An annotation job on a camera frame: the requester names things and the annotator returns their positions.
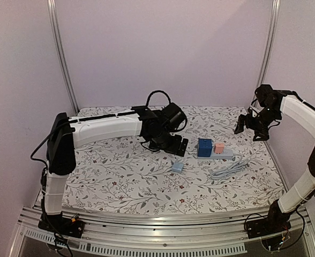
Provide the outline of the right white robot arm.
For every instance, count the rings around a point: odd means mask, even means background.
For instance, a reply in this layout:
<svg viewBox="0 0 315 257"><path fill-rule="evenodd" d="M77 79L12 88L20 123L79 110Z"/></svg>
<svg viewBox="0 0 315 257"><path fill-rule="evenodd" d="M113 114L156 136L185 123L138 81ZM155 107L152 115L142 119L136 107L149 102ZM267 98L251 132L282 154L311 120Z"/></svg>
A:
<svg viewBox="0 0 315 257"><path fill-rule="evenodd" d="M284 135L279 139L285 142L279 149L293 158L291 164L296 162L296 154L300 154L298 160L305 166L303 174L290 190L271 205L273 214L263 222L267 233L275 233L284 224L281 214L293 212L315 195L315 107L301 99L295 91L274 90L270 85L261 85L256 89L255 96L260 109L249 107L247 114L239 115L235 133L251 129L254 141L267 141L272 122L285 118L291 127L282 127Z"/></svg>

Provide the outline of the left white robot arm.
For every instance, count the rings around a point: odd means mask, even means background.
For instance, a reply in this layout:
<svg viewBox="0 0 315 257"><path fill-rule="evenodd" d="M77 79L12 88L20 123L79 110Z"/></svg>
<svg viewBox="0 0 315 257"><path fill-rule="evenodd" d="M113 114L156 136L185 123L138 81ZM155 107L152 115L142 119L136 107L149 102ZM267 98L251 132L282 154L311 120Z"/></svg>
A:
<svg viewBox="0 0 315 257"><path fill-rule="evenodd" d="M129 111L90 117L56 116L47 140L48 174L44 184L44 222L53 232L62 232L66 222L59 215L69 174L76 168L75 149L101 140L121 137L142 137L152 151L164 151L183 157L188 139L178 135L186 114L174 103L161 110L146 105Z"/></svg>

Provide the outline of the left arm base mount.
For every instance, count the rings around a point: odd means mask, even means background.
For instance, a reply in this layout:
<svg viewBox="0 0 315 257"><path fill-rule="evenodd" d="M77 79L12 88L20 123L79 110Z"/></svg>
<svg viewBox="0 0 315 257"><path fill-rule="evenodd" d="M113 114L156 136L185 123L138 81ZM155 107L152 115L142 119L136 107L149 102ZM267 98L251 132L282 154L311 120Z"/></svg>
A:
<svg viewBox="0 0 315 257"><path fill-rule="evenodd" d="M42 230L59 233L62 236L81 238L85 228L85 222L79 219L78 214L71 218L58 215L41 215L38 227Z"/></svg>

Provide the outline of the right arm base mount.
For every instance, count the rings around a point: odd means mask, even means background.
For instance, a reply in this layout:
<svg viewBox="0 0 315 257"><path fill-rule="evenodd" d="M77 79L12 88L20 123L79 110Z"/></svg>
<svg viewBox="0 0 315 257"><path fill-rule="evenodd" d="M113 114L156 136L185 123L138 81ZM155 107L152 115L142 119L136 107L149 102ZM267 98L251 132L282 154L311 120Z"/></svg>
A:
<svg viewBox="0 0 315 257"><path fill-rule="evenodd" d="M244 221L244 230L248 238L257 238L282 232L291 228L289 219L294 211L284 213L275 200L269 207L267 216L253 213Z"/></svg>

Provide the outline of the dark blue cube socket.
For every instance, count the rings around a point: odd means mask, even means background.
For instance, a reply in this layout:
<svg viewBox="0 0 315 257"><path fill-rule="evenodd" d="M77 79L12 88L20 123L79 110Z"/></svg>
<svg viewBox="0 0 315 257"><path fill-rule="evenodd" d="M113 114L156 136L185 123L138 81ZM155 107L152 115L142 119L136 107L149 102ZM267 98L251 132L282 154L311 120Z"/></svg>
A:
<svg viewBox="0 0 315 257"><path fill-rule="evenodd" d="M213 150L212 139L198 139L197 157L208 158L211 156Z"/></svg>

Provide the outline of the pink charger plug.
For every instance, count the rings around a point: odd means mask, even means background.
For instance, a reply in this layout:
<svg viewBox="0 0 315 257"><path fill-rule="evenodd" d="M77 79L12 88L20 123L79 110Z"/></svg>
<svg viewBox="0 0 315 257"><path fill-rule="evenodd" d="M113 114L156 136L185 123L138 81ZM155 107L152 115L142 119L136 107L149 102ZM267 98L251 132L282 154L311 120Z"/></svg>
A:
<svg viewBox="0 0 315 257"><path fill-rule="evenodd" d="M224 143L216 142L216 143L214 144L214 153L215 153L215 154L222 154L223 151L224 151L224 147L225 147L225 144L224 144Z"/></svg>

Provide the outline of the light blue charger plug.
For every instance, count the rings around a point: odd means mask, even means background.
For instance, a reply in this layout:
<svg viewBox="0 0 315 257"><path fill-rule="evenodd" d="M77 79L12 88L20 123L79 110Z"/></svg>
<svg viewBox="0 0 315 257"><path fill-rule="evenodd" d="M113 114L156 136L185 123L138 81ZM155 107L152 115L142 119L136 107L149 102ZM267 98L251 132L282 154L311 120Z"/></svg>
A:
<svg viewBox="0 0 315 257"><path fill-rule="evenodd" d="M184 168L184 164L183 163L176 162L176 163L174 163L172 165L171 170L174 173L182 173L183 168Z"/></svg>

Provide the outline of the grey power strip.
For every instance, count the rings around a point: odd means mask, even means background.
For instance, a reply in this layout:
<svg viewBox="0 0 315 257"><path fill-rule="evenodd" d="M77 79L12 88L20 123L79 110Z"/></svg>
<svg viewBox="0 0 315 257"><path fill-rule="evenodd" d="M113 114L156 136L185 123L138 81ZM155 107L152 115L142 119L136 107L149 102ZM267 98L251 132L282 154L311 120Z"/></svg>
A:
<svg viewBox="0 0 315 257"><path fill-rule="evenodd" d="M199 160L230 160L234 157L234 153L231 149L224 149L221 154L217 154L212 152L210 157L201 157L198 156L197 159Z"/></svg>

